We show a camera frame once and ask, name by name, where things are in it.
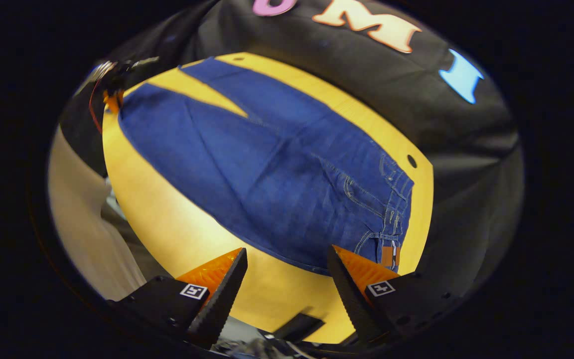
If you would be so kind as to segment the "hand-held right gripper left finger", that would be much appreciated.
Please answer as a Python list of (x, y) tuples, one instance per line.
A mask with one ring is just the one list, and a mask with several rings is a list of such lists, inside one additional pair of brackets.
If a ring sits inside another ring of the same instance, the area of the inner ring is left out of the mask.
[(154, 277), (108, 304), (117, 321), (146, 339), (209, 350), (229, 318), (247, 270), (247, 251), (237, 248), (179, 279)]

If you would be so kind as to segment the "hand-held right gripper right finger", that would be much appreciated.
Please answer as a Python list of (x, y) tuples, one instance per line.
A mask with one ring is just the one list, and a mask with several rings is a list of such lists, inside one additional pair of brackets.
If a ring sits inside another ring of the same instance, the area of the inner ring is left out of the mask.
[(425, 275), (396, 274), (336, 245), (328, 247), (326, 262), (361, 345), (406, 340), (461, 303), (454, 290)]

